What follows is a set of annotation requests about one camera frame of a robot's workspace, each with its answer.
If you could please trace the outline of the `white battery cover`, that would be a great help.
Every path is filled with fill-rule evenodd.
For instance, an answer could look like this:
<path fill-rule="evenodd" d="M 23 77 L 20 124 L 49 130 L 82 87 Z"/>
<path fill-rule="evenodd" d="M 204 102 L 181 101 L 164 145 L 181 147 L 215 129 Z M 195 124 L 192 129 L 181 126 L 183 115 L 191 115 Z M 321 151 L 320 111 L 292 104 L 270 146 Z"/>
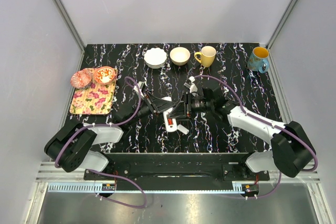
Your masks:
<path fill-rule="evenodd" d="M 178 125 L 177 129 L 185 135 L 189 133 L 189 130 L 186 127 L 184 127 L 183 125 Z"/>

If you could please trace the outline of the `white remote control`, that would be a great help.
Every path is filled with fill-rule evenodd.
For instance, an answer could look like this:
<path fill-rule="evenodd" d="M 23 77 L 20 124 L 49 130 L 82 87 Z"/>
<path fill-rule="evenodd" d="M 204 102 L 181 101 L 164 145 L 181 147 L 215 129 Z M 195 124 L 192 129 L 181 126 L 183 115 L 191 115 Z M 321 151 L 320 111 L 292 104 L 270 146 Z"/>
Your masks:
<path fill-rule="evenodd" d="M 177 121 L 176 121 L 176 119 L 172 119 L 172 121 L 173 121 L 172 125 L 169 125 L 169 123 L 168 123 L 168 119 L 171 119 L 171 118 L 168 118 L 168 115 L 171 113 L 172 110 L 173 110 L 173 107 L 170 107 L 169 109 L 166 109 L 163 112 L 165 128 L 166 128 L 166 131 L 168 133 L 177 131 Z"/>

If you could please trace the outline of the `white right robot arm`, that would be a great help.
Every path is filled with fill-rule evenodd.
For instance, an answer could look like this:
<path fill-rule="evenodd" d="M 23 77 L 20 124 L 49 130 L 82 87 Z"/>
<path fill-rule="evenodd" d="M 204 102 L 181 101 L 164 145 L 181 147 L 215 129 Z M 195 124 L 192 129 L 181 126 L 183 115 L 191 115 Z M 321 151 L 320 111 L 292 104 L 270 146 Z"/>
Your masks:
<path fill-rule="evenodd" d="M 271 150 L 255 152 L 244 158 L 239 166 L 239 175 L 250 180 L 258 172 L 278 170 L 294 178 L 316 156 L 316 152 L 303 127 L 291 121 L 286 124 L 258 115 L 237 102 L 217 94 L 211 89 L 203 89 L 203 95 L 184 92 L 181 100 L 168 114 L 169 119 L 188 120 L 194 113 L 209 112 L 220 122 L 245 130 L 266 142 Z"/>

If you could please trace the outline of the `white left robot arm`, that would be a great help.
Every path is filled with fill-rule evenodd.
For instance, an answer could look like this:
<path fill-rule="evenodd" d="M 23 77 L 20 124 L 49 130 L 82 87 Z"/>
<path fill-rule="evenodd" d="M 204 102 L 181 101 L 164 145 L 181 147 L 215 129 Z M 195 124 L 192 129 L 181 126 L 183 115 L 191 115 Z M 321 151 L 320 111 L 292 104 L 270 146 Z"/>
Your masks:
<path fill-rule="evenodd" d="M 56 168 L 73 172 L 77 168 L 93 169 L 101 179 L 112 177 L 114 168 L 108 158 L 91 150 L 100 143 L 119 142 L 132 130 L 139 119 L 150 114 L 161 114 L 172 108 L 168 98 L 157 98 L 150 93 L 138 96 L 135 108 L 122 110 L 116 115 L 116 122 L 109 124 L 83 124 L 76 118 L 68 121 L 44 147 L 44 152 L 55 161 Z"/>

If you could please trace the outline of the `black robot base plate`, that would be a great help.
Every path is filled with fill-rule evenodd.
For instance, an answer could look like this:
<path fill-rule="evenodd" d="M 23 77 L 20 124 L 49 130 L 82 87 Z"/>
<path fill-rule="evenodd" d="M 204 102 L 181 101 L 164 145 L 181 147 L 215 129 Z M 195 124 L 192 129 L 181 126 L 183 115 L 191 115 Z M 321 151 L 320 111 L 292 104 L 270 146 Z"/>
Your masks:
<path fill-rule="evenodd" d="M 159 184 L 167 188 L 219 189 L 229 182 L 254 183 L 270 180 L 268 172 L 252 173 L 244 165 L 245 153 L 108 154 L 105 174 L 124 176 L 139 186 Z"/>

